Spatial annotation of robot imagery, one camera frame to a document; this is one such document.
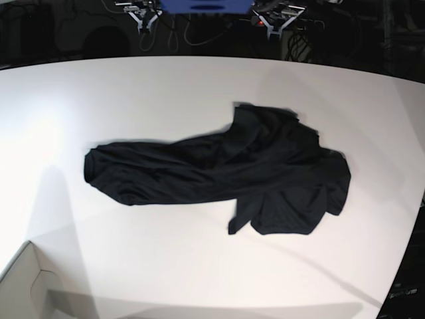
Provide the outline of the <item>white cardboard box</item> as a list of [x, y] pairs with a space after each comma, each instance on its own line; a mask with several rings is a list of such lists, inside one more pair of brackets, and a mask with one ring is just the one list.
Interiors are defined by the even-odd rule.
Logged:
[[41, 268], [30, 241], [1, 272], [2, 319], [98, 317], [91, 296], [65, 291], [55, 272]]

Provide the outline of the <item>blue plastic bin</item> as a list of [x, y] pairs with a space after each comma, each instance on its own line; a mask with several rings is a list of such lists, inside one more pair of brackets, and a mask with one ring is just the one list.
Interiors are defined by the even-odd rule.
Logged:
[[249, 12], [251, 0], [160, 0], [164, 10], [172, 14], [230, 13]]

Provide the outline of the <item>black power strip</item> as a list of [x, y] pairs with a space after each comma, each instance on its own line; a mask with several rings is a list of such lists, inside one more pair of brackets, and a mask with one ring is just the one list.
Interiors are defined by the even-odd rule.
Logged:
[[298, 30], [307, 30], [309, 27], [319, 27], [320, 29], [325, 28], [325, 22], [317, 19], [304, 19], [302, 17], [298, 17], [297, 19], [272, 19], [266, 16], [264, 16], [264, 19], [267, 21], [267, 23], [263, 22], [257, 16], [252, 16], [248, 20], [254, 27], [263, 27], [273, 31], [278, 31], [282, 25], [286, 25], [286, 28], [295, 27]]

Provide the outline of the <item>black t-shirt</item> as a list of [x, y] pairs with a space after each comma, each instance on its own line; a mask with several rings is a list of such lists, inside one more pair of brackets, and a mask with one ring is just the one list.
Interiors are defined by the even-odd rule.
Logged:
[[288, 109], [240, 104], [223, 132], [174, 143], [114, 142], [91, 149], [84, 179], [123, 205], [236, 201], [228, 233], [310, 234], [339, 215], [351, 172]]

